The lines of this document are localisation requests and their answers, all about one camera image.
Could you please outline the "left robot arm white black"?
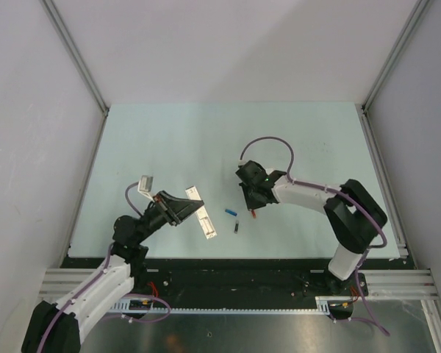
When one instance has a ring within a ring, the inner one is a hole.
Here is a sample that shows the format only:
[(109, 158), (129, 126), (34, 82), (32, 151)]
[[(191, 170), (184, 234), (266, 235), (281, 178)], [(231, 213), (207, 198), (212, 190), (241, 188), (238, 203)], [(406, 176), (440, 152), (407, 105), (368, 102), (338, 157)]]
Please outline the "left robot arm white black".
[(85, 338), (116, 302), (146, 289), (148, 247), (142, 242), (165, 225), (180, 225), (203, 206), (202, 200), (180, 199), (162, 190), (138, 216), (118, 217), (101, 265), (65, 296), (36, 305), (21, 351), (79, 352)]

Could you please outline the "light blue battery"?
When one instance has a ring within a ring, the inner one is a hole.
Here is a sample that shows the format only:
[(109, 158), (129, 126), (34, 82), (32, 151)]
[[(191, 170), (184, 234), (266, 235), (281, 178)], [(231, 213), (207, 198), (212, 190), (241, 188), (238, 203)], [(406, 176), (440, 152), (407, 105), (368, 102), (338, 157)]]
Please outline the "light blue battery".
[(225, 209), (225, 212), (228, 213), (229, 215), (233, 215), (235, 217), (237, 216), (237, 213), (235, 211), (233, 211), (233, 210)]

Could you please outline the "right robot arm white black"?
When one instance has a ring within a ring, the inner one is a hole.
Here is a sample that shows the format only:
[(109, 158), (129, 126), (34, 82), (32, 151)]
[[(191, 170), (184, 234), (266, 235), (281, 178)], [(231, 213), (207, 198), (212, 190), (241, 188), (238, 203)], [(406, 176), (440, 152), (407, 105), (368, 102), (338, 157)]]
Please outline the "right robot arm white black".
[(341, 295), (351, 286), (351, 277), (371, 243), (383, 230), (388, 217), (355, 179), (337, 189), (311, 182), (294, 181), (285, 171), (265, 169), (249, 160), (238, 165), (247, 209), (258, 210), (269, 204), (292, 204), (324, 214), (338, 241), (337, 250), (326, 269), (316, 279), (304, 278), (318, 295)]

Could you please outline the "white remote control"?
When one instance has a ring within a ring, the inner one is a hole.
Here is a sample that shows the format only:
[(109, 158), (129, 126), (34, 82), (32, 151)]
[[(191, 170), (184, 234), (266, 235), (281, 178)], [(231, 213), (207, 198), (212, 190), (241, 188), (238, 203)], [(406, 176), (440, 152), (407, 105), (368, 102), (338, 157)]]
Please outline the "white remote control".
[[(187, 197), (189, 200), (201, 201), (201, 196), (200, 196), (196, 186), (192, 186), (190, 188), (187, 188), (185, 190), (185, 193), (187, 194)], [(196, 217), (197, 217), (198, 222), (200, 224), (200, 227), (204, 233), (204, 236), (207, 240), (210, 240), (218, 235), (205, 206), (200, 207), (196, 211)]]

